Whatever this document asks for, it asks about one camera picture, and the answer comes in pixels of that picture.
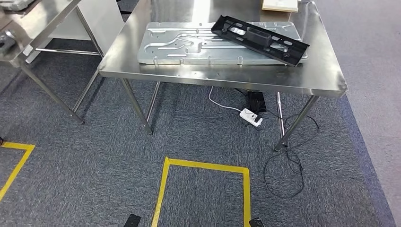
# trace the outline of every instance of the white power strip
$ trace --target white power strip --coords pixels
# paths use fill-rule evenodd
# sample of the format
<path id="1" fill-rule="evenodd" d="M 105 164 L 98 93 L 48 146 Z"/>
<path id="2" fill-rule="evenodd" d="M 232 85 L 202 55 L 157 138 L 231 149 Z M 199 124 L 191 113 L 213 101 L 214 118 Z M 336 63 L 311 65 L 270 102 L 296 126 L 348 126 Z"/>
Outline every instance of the white power strip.
<path id="1" fill-rule="evenodd" d="M 263 118 L 259 118 L 258 121 L 256 122 L 255 120 L 258 117 L 258 115 L 254 114 L 252 111 L 246 108 L 240 112 L 239 116 L 244 118 L 247 122 L 251 123 L 255 127 L 258 127 L 263 121 Z"/>

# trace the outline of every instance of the yellow tape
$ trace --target yellow tape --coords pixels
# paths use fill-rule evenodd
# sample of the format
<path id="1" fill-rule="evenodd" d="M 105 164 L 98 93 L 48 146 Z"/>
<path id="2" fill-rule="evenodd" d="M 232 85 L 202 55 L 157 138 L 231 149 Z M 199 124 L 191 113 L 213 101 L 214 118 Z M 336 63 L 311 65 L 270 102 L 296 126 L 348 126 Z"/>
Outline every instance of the yellow tape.
<path id="1" fill-rule="evenodd" d="M 3 199 L 3 197 L 6 194 L 7 190 L 9 189 L 11 184 L 13 183 L 14 179 L 16 178 L 17 174 L 21 170 L 22 166 L 24 165 L 24 163 L 28 159 L 28 157 L 31 154 L 32 150 L 34 150 L 35 145 L 4 142 L 0 147 L 25 150 L 25 153 L 22 156 L 21 160 L 18 162 L 17 166 L 14 168 L 13 172 L 11 173 L 9 178 L 7 179 L 6 184 L 0 190 L 0 201 L 1 201 L 1 199 Z"/>
<path id="2" fill-rule="evenodd" d="M 240 174 L 244 173 L 244 167 L 238 167 L 238 166 L 226 166 L 226 165 L 220 165 L 220 164 L 194 162 L 194 161 L 187 161 L 187 160 L 180 160 L 180 159 L 170 159 L 170 164 L 176 165 L 176 166 L 212 169 L 212 170 L 219 170 L 219 171 L 226 171 L 226 172 L 233 172 L 233 173 L 240 173 Z"/>
<path id="3" fill-rule="evenodd" d="M 166 157 L 164 159 L 162 180 L 160 181 L 159 197 L 157 198 L 155 214 L 153 215 L 152 227 L 157 227 L 157 223 L 159 222 L 160 209 L 162 207 L 164 189 L 166 187 L 166 181 L 167 181 L 169 167 L 170 167 L 170 162 L 169 162 L 168 158 Z"/>
<path id="4" fill-rule="evenodd" d="M 249 169 L 244 168 L 244 226 L 250 226 L 251 220 L 251 182 L 249 180 Z"/>
<path id="5" fill-rule="evenodd" d="M 194 168 L 202 168 L 202 169 L 211 169 L 211 170 L 219 170 L 226 171 L 232 173 L 240 173 L 244 176 L 244 227 L 249 226 L 249 220 L 251 220 L 251 189 L 250 189 L 250 180 L 249 180 L 249 169 L 245 167 L 239 166 L 226 166 L 220 164 L 212 164 L 205 162 L 194 162 L 188 160 L 180 160 L 180 159 L 169 159 L 165 158 L 162 172 L 162 179 L 160 182 L 159 196 L 157 198 L 155 214 L 153 215 L 152 227 L 157 227 L 157 223 L 159 222 L 160 210 L 163 202 L 164 190 L 166 187 L 168 169 L 170 165 L 175 166 L 185 166 L 185 167 L 194 167 Z"/>

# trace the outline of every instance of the gray floor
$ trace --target gray floor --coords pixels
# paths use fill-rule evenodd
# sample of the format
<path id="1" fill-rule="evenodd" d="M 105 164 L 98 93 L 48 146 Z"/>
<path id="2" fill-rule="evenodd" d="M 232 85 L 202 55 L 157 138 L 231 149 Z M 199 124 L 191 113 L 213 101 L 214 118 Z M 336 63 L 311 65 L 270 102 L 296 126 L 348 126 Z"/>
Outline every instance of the gray floor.
<path id="1" fill-rule="evenodd" d="M 83 42 L 76 46 L 85 49 L 90 45 Z M 72 105 L 98 62 L 96 57 L 43 54 L 32 67 L 39 75 L 46 75 L 42 78 Z M 260 216 L 269 226 L 394 225 L 380 185 L 375 188 L 379 195 L 372 193 L 377 179 L 374 172 L 366 174 L 371 163 L 360 152 L 363 141 L 355 144 L 358 128 L 350 127 L 353 115 L 346 98 L 322 99 L 312 111 L 321 134 L 297 149 L 305 188 L 295 198 L 280 199 L 266 190 L 262 175 L 265 161 L 274 154 L 270 147 L 279 137 L 276 120 L 269 114 L 261 131 L 256 131 L 236 112 L 208 101 L 208 87 L 163 84 L 152 117 L 155 134 L 149 137 L 139 128 L 138 118 L 115 79 L 96 81 L 80 110 L 87 123 L 77 125 L 26 75 L 4 68 L 1 72 L 7 75 L 0 83 L 2 136 L 36 144 L 0 203 L 2 224 L 122 225 L 134 213 L 142 217 L 143 226 L 149 226 L 163 159 L 168 156 L 248 167 L 252 216 Z M 154 83 L 131 84 L 146 107 Z M 230 106 L 244 105 L 244 97 L 231 89 L 217 88 L 213 96 Z M 265 96 L 268 108 L 274 110 L 274 95 Z M 284 114 L 299 111 L 306 99 L 283 95 Z M 310 134 L 305 131 L 314 129 L 311 121 L 305 121 L 294 134 L 293 143 L 307 138 Z M 10 170 L 4 160 L 17 160 L 21 155 L 9 152 L 10 158 L 1 156 L 2 173 Z M 277 193 L 290 194 L 299 182 L 281 157 L 268 165 L 267 173 L 269 185 Z M 160 225 L 240 226 L 240 182 L 235 174 L 171 167 Z"/>
<path id="2" fill-rule="evenodd" d="M 401 226 L 401 24 L 396 13 L 401 4 L 317 0 L 317 6 L 347 79 L 347 97 L 367 150 Z"/>

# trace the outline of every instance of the white cable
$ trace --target white cable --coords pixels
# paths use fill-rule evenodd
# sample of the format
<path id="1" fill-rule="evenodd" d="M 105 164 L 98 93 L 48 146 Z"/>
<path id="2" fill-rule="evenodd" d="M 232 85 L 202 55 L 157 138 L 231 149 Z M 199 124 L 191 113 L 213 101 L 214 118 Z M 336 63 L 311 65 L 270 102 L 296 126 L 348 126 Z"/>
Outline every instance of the white cable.
<path id="1" fill-rule="evenodd" d="M 213 86 L 212 86 L 212 88 L 210 89 L 210 92 L 209 92 L 209 100 L 210 100 L 211 102 L 213 102 L 214 104 L 219 105 L 219 106 L 221 106 L 221 107 L 223 107 L 223 108 L 233 109 L 233 110 L 237 110 L 238 112 L 241 112 L 241 111 L 238 110 L 237 108 L 229 107 L 229 106 L 224 106 L 224 105 L 220 105 L 220 104 L 216 103 L 215 101 L 213 101 L 213 100 L 210 98 L 210 95 L 212 94 L 212 91 L 213 91 Z"/>

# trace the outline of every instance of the black plastic part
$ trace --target black plastic part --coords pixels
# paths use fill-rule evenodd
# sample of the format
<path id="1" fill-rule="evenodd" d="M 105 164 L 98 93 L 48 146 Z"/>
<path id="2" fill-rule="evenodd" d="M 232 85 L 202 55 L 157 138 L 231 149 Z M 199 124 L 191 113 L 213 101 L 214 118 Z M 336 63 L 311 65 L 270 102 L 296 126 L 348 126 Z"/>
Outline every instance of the black plastic part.
<path id="1" fill-rule="evenodd" d="M 250 220 L 249 225 L 251 227 L 265 227 L 260 218 L 254 218 L 254 219 Z"/>
<path id="2" fill-rule="evenodd" d="M 298 40 L 229 16 L 220 16 L 211 31 L 224 39 L 290 66 L 296 66 L 309 47 L 308 44 Z M 279 45 L 283 49 L 273 48 L 272 45 Z"/>
<path id="3" fill-rule="evenodd" d="M 248 92 L 248 110 L 255 114 L 266 112 L 266 104 L 262 92 Z"/>
<path id="4" fill-rule="evenodd" d="M 128 217 L 127 222 L 125 222 L 124 227 L 138 227 L 139 222 L 140 222 L 140 217 L 136 216 L 135 214 L 131 214 Z"/>
<path id="5" fill-rule="evenodd" d="M 260 117 L 260 116 L 257 116 L 257 117 L 255 118 L 255 122 L 257 123 L 260 119 L 261 119 L 261 117 Z"/>
<path id="6" fill-rule="evenodd" d="M 8 36 L 6 32 L 0 33 L 0 56 L 6 55 L 15 45 L 15 40 Z"/>

